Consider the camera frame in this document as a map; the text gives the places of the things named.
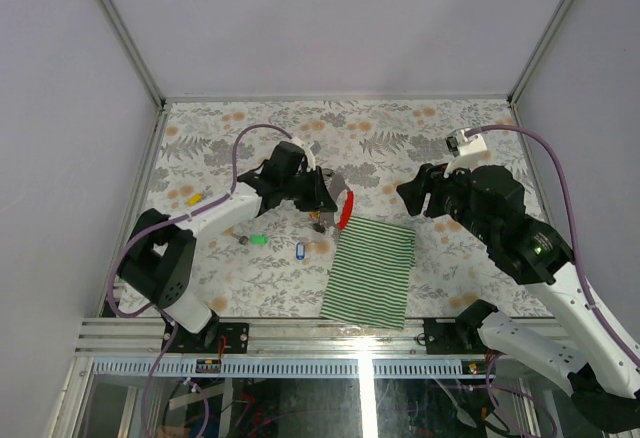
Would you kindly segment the red handled silver keyring carabiner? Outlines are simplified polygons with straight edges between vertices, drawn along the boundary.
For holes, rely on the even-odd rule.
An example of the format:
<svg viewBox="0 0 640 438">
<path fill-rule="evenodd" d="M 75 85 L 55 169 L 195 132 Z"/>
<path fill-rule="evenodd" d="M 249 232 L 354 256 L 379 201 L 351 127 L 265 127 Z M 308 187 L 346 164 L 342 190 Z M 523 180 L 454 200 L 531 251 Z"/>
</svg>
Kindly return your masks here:
<svg viewBox="0 0 640 438">
<path fill-rule="evenodd" d="M 349 187 L 344 176 L 337 171 L 327 169 L 323 172 L 329 195 L 335 202 L 335 212 L 321 212 L 318 223 L 323 228 L 344 230 L 354 211 L 355 193 Z"/>
</svg>

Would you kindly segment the blue tagged key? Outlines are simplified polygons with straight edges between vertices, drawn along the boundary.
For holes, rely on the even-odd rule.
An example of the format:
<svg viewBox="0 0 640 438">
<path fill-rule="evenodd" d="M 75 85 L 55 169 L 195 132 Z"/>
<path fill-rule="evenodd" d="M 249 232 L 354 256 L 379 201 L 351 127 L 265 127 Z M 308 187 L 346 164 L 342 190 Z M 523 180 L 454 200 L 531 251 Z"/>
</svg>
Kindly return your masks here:
<svg viewBox="0 0 640 438">
<path fill-rule="evenodd" d="M 319 242 L 317 241 L 300 241 L 295 246 L 295 258 L 303 261 L 309 258 L 317 249 Z"/>
</svg>

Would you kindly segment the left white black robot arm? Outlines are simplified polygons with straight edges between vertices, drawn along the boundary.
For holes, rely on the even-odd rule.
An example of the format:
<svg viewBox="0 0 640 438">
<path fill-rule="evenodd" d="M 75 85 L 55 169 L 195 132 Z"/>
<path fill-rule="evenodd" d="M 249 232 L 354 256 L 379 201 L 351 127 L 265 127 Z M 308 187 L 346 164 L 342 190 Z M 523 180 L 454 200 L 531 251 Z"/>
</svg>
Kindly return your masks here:
<svg viewBox="0 0 640 438">
<path fill-rule="evenodd" d="M 278 143 L 258 168 L 235 179 L 230 192 L 182 216 L 146 210 L 125 246 L 115 276 L 183 328 L 184 340 L 195 351 L 208 352 L 218 343 L 219 329 L 214 312 L 190 286 L 198 235 L 223 232 L 284 201 L 301 212 L 338 210 L 322 168 L 297 140 Z"/>
</svg>

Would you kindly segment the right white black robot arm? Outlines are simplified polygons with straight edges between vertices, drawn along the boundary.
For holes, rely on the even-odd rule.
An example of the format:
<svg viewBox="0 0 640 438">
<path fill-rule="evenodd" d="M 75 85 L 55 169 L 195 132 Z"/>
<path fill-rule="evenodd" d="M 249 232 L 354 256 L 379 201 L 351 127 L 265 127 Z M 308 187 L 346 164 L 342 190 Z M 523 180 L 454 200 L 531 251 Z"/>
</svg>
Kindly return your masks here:
<svg viewBox="0 0 640 438">
<path fill-rule="evenodd" d="M 564 391 L 577 411 L 606 433 L 639 426 L 638 347 L 614 340 L 587 300 L 573 251 L 549 224 L 528 215 L 524 187 L 502 166 L 457 169 L 424 164 L 398 186 L 408 213 L 448 216 L 477 238 L 494 265 L 552 313 L 572 346 L 525 328 L 478 300 L 456 319 L 456 340 L 467 352 L 502 352 Z"/>
</svg>

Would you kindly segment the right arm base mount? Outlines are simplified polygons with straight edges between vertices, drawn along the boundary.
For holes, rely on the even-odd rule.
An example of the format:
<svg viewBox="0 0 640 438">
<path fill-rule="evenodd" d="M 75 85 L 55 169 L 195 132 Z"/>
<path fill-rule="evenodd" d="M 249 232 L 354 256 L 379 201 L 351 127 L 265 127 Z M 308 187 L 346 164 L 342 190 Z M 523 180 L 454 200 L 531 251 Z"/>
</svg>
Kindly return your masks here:
<svg viewBox="0 0 640 438">
<path fill-rule="evenodd" d="M 423 332 L 415 337 L 428 355 L 485 354 L 488 347 L 481 341 L 478 330 L 482 322 L 498 308 L 478 299 L 450 322 L 423 318 Z"/>
</svg>

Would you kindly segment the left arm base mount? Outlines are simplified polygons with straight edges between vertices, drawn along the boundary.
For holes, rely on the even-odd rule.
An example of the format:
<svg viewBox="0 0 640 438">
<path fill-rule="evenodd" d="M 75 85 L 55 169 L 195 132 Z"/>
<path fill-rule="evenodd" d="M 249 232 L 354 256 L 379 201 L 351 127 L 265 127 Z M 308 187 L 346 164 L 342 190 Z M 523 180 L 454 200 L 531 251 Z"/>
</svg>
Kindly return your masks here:
<svg viewBox="0 0 640 438">
<path fill-rule="evenodd" d="M 223 321 L 217 314 L 202 331 L 193 334 L 181 325 L 172 343 L 169 353 L 238 355 L 248 351 L 250 325 L 246 322 Z"/>
</svg>

